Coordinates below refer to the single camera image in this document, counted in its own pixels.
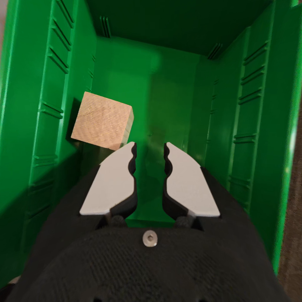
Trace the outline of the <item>large wooden cube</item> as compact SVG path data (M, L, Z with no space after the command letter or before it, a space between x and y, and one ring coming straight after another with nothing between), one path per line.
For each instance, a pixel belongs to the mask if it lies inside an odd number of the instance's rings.
M116 151L127 144L133 121L132 106L85 92L71 138Z

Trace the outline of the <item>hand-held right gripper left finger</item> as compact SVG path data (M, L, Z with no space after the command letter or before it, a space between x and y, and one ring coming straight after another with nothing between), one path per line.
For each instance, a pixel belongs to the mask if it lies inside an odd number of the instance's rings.
M82 216L129 217L137 208L137 144L129 142L108 156L99 170L79 211Z

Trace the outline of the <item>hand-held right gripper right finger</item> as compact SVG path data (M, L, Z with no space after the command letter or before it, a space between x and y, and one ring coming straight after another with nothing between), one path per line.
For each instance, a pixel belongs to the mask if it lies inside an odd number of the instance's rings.
M220 217L201 166L170 142L164 144L164 160L164 212L174 220L179 217Z

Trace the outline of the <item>green plastic bin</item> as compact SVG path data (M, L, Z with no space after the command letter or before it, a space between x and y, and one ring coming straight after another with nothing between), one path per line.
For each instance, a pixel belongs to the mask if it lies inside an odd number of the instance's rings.
M85 92L132 106L138 207L171 226L164 143L247 212L279 270L301 97L301 1L1 1L1 288L111 150L71 138Z

